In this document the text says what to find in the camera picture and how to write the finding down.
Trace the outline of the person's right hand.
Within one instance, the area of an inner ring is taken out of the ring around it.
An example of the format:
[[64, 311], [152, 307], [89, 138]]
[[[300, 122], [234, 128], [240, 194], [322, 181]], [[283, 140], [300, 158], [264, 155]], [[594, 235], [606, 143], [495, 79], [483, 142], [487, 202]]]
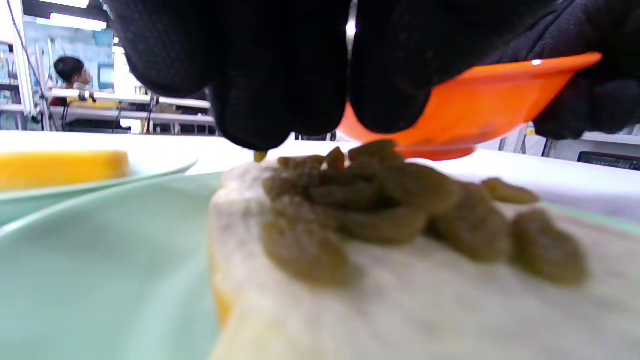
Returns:
[[534, 120], [553, 141], [586, 132], [614, 134], [640, 119], [640, 3], [558, 0], [487, 64], [555, 59], [589, 52], [598, 64], [576, 73]]

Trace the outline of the person's left hand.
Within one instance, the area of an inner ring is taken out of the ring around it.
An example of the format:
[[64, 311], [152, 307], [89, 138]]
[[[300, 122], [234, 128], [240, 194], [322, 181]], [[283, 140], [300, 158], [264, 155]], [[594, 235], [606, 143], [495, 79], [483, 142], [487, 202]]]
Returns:
[[518, 0], [106, 0], [134, 76], [161, 96], [208, 89], [223, 136], [269, 151], [333, 132], [347, 104], [374, 133], [411, 128], [432, 89], [521, 25]]

